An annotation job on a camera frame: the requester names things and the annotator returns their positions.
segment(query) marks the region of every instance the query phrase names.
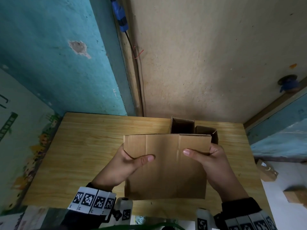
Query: hand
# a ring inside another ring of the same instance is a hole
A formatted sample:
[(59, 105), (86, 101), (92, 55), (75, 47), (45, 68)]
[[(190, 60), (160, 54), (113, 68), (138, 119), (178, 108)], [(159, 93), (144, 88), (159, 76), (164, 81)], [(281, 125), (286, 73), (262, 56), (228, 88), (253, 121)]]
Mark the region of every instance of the hand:
[(153, 155), (145, 155), (133, 159), (124, 151), (122, 144), (110, 162), (97, 174), (91, 182), (97, 189), (112, 191), (114, 186), (124, 182), (139, 167), (155, 159)]
[(223, 202), (249, 197), (230, 167), (221, 146), (212, 143), (209, 155), (188, 148), (183, 150), (183, 154), (202, 164), (209, 184), (218, 192)]

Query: wood grain tabletop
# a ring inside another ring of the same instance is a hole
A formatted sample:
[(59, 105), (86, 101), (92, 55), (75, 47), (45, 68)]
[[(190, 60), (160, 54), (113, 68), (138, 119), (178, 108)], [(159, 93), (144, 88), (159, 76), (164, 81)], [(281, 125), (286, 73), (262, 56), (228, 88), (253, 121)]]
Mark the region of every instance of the wood grain tabletop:
[[(240, 123), (195, 121), (214, 127), (230, 165), (260, 207), (271, 217), (251, 148)], [(170, 119), (66, 113), (51, 146), (23, 200), (24, 205), (67, 208), (80, 186), (86, 186), (112, 159), (123, 135), (168, 133)], [(123, 182), (113, 189), (124, 197)], [(168, 199), (133, 202), (133, 215), (195, 220), (196, 210), (215, 215), (222, 210), (217, 192), (207, 184), (206, 199)]]

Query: green strap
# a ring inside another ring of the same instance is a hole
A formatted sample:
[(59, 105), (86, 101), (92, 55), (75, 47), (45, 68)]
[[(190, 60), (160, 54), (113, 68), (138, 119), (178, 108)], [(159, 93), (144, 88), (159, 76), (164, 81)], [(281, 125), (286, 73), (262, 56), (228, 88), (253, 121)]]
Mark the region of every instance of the green strap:
[(175, 223), (158, 223), (158, 224), (152, 224), (152, 225), (140, 225), (140, 224), (135, 224), (135, 225), (114, 225), (114, 226), (109, 226), (105, 228), (99, 228), (103, 230), (153, 230), (156, 228), (164, 227), (164, 226), (169, 226), (169, 227), (174, 227), (178, 228), (179, 230), (185, 230), (181, 226)]

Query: fingernail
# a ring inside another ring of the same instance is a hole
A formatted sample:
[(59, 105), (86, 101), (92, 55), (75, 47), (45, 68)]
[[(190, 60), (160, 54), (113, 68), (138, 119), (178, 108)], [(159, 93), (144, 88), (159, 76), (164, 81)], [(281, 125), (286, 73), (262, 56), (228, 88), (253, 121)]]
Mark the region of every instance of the fingernail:
[(148, 160), (148, 162), (153, 161), (153, 160), (154, 160), (154, 156), (153, 156), (153, 155), (149, 155), (149, 156), (147, 157), (147, 160)]
[(190, 150), (184, 149), (183, 150), (183, 154), (186, 155), (186, 156), (189, 156), (190, 155)]

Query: left hand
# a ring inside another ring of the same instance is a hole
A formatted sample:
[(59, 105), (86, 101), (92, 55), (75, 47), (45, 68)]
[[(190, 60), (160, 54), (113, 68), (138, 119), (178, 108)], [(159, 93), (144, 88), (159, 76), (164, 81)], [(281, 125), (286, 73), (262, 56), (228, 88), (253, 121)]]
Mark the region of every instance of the left hand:
[(110, 162), (97, 174), (91, 182), (97, 189), (112, 191), (114, 186), (124, 182), (139, 167), (155, 159), (153, 155), (144, 155), (133, 159), (124, 151), (122, 144)]

